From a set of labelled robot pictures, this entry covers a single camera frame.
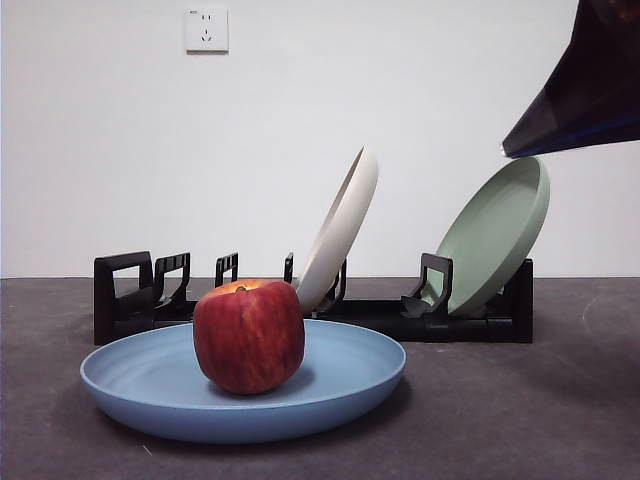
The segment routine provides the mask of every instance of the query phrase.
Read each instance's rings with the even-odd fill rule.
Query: blue plate
[[[192,325],[110,343],[80,366],[107,415],[151,435],[200,443],[258,443],[300,437],[349,422],[395,388],[406,354],[366,328],[305,320],[302,365],[275,390],[226,393],[200,371]]]

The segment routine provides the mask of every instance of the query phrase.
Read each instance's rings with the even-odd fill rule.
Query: black dish rack
[[[215,287],[224,274],[238,278],[238,253],[218,258]],[[94,343],[104,345],[154,328],[192,320],[196,300],[187,299],[190,279],[189,253],[158,258],[152,271],[148,251],[134,252],[94,261]],[[139,267],[138,288],[116,296],[113,273]],[[420,259],[420,280],[408,295],[398,300],[345,299],[347,261],[312,318],[370,328],[400,341],[420,342],[513,342],[533,341],[533,262],[526,259],[500,292],[487,302],[482,314],[451,316],[448,301],[454,272],[453,260],[428,253]],[[182,269],[180,285],[163,296],[165,274]],[[432,305],[420,300],[428,270],[442,274],[442,289]],[[284,281],[293,281],[293,254],[284,262]]]

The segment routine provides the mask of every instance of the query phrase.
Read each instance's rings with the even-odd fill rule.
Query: electrical outlet
[[[184,17],[187,52],[229,51],[229,10],[223,7],[190,8]]]

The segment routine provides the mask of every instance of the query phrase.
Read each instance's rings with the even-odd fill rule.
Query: sage green plate
[[[438,247],[453,259],[451,315],[481,309],[516,273],[536,241],[549,207],[543,163],[523,157],[496,173],[467,203]],[[427,273],[422,299],[433,303],[442,275]]]

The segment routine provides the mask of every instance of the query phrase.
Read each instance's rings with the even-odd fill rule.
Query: gray table surface
[[[350,282],[351,297],[398,298],[415,280]],[[404,377],[369,414],[247,446],[151,437],[96,408],[79,375],[91,279],[1,286],[5,480],[640,478],[637,278],[536,280],[532,345],[404,343]]]

